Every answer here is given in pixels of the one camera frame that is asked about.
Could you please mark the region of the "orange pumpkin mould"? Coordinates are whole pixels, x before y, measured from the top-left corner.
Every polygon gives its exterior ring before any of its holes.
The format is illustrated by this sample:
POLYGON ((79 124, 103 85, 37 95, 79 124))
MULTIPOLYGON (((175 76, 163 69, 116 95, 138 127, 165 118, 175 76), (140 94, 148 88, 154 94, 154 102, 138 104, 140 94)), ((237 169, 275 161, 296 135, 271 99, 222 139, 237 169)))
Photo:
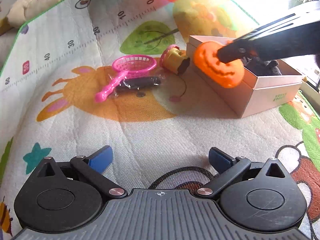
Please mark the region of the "orange pumpkin mould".
POLYGON ((240 59, 229 63, 221 62, 217 57, 217 51, 222 47, 223 45, 216 41, 200 44, 193 54, 193 62, 197 68, 221 87, 234 88, 244 78, 244 65, 240 59))

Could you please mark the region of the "black plush toy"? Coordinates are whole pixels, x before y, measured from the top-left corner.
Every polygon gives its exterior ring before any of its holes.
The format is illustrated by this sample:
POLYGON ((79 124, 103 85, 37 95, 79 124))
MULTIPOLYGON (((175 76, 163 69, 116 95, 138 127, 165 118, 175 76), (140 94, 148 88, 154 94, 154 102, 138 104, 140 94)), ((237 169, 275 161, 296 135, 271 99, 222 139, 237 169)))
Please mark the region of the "black plush toy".
POLYGON ((282 75, 278 66, 279 66, 279 63, 277 60, 263 61, 258 57, 251 58, 245 64, 245 68, 256 76, 282 75))

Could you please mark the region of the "pink yellow cupcake toy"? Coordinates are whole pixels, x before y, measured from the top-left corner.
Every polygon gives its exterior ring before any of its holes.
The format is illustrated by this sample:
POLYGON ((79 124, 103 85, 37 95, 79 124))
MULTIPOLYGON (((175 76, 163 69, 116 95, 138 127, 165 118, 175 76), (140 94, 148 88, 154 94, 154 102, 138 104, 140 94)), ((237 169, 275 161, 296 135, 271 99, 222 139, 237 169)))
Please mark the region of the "pink yellow cupcake toy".
POLYGON ((190 58, 185 50, 180 50, 179 46, 172 44, 162 53, 159 65, 176 75, 182 75, 190 66, 190 58))

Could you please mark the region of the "black stick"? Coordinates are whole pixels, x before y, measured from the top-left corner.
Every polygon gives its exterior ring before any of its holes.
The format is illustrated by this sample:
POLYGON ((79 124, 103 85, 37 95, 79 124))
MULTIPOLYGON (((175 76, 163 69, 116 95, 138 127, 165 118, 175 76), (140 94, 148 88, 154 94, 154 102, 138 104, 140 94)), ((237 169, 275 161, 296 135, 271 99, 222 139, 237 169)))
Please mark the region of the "black stick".
POLYGON ((161 79, 157 76, 138 77, 134 79, 124 79, 116 87, 116 91, 127 91, 127 90, 141 90, 144 88, 150 88, 159 86, 161 79))

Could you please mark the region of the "pink plastic strainer toy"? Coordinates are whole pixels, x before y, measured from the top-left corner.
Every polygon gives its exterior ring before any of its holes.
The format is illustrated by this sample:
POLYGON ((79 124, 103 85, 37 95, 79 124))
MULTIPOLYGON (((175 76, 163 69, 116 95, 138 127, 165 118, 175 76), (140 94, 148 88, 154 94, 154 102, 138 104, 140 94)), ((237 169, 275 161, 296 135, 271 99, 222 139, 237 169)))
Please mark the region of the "pink plastic strainer toy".
POLYGON ((104 102, 121 81, 144 77, 156 66, 157 61, 148 55, 126 55, 116 59, 112 63, 112 69, 116 72, 116 76, 95 95, 95 101, 104 102))

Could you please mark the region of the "pink cardboard box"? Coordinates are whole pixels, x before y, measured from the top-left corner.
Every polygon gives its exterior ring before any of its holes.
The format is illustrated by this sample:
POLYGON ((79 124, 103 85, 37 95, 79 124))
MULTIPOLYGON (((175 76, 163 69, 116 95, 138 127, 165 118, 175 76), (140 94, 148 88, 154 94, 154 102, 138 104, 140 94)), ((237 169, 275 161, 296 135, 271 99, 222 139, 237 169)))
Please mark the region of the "pink cardboard box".
POLYGON ((278 60, 281 76, 256 76, 245 70, 242 82, 234 88, 223 88, 192 62, 197 75, 195 87, 202 89, 196 95, 200 114, 214 118, 244 118, 293 100, 303 81, 303 76, 282 60, 278 60))

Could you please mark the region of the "colourful play mat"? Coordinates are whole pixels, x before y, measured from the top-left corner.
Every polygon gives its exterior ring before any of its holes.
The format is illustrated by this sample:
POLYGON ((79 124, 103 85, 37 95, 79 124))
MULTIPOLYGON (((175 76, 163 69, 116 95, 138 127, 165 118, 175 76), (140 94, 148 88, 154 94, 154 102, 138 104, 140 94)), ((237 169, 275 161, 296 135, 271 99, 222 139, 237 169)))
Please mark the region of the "colourful play mat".
POLYGON ((253 161, 276 156, 306 199, 300 230, 319 239, 319 116, 299 91, 244 118, 206 117, 191 67, 156 67, 158 87, 94 98, 121 56, 159 59, 169 45, 186 50, 190 35, 234 38, 256 25, 233 0, 64 0, 27 23, 1 72, 1 239, 20 231, 14 200, 42 158, 105 145, 113 161, 103 175, 127 190, 208 182, 213 146, 253 161))

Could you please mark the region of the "cream plush pillow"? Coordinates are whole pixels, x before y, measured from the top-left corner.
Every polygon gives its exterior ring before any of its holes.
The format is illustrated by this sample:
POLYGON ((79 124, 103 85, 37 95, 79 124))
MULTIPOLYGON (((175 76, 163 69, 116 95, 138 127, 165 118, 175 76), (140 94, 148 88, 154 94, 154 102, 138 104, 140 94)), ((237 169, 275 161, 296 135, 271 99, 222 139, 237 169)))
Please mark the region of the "cream plush pillow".
POLYGON ((35 18, 62 0, 17 0, 11 6, 6 19, 11 27, 20 28, 25 22, 35 18))

